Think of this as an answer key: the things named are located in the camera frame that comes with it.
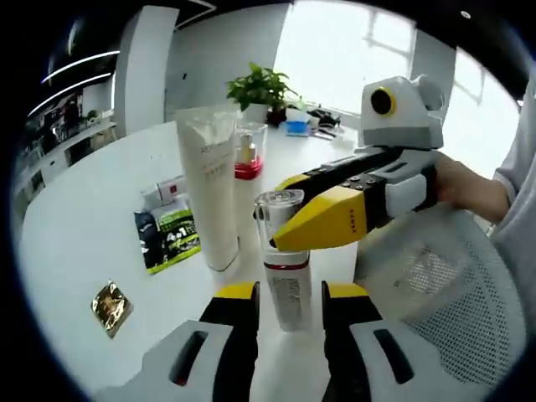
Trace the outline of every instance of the white sleeve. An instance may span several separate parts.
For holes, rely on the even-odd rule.
[[[494,179],[506,189],[510,205],[518,195],[536,153],[536,65],[531,70],[530,81],[523,98],[523,108],[512,147],[497,169]]]

